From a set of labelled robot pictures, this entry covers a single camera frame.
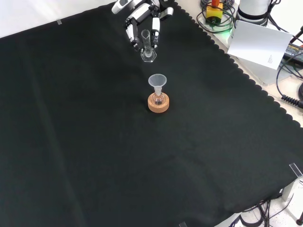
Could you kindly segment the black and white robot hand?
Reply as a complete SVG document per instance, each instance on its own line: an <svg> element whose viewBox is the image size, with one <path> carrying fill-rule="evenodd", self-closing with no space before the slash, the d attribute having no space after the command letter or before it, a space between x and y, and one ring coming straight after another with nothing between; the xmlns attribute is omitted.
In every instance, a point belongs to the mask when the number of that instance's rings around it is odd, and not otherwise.
<svg viewBox="0 0 303 227"><path fill-rule="evenodd" d="M160 0L117 0L112 7L112 13L117 14L125 8L129 8L132 12L124 21L124 28L132 47L138 52L144 50L137 27L147 17L151 16L151 46L157 48L159 45L160 22L172 16L174 9L166 7Z"/></svg>

